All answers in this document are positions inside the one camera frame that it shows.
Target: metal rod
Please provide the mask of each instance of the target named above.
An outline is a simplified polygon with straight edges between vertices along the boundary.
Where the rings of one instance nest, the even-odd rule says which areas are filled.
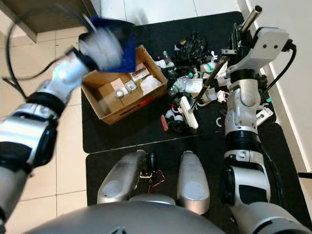
[[[219,59],[219,62],[216,64],[215,68],[213,69],[213,72],[211,73],[211,75],[208,77],[208,79],[204,83],[204,86],[200,90],[200,92],[197,95],[194,103],[192,104],[191,108],[189,109],[189,113],[193,112],[193,110],[195,109],[197,103],[199,102],[199,100],[201,99],[201,97],[204,95],[204,93],[208,89],[209,85],[211,84],[211,81],[215,78],[215,76],[218,74],[218,72],[223,67],[223,65],[228,61],[228,59],[229,59],[229,57],[227,57],[227,56],[222,56]]]
[[[252,23],[257,19],[257,17],[260,15],[262,12],[262,7],[261,6],[255,6],[253,11],[251,11],[250,15],[248,18],[243,22],[241,26],[241,33],[245,33],[249,27],[252,25]]]

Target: cardboard box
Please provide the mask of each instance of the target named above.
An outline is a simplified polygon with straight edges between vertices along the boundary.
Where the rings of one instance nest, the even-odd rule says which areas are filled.
[[[105,123],[110,125],[116,123],[167,93],[167,79],[144,47],[136,48],[136,64],[140,63],[144,63],[150,74],[161,82],[161,86],[146,95],[143,95],[141,88],[138,87],[122,98],[115,97],[115,91],[110,82],[120,78],[125,84],[131,79],[128,73],[99,73],[94,71],[84,78],[82,90],[98,118]]]

